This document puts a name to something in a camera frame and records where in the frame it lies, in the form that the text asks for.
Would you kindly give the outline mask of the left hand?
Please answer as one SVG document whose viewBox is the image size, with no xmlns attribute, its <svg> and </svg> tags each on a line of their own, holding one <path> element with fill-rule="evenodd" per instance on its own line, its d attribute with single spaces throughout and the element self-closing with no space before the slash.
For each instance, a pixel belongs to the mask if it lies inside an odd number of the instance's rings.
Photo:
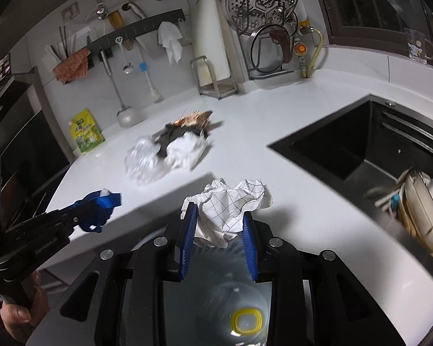
<svg viewBox="0 0 433 346">
<path fill-rule="evenodd" d="M 31 309 L 16 304 L 3 303 L 0 314 L 6 331 L 19 343 L 25 344 L 32 332 L 50 310 L 47 292 L 42 288 L 42 276 L 34 271 L 29 277 L 35 295 Z"/>
</svg>

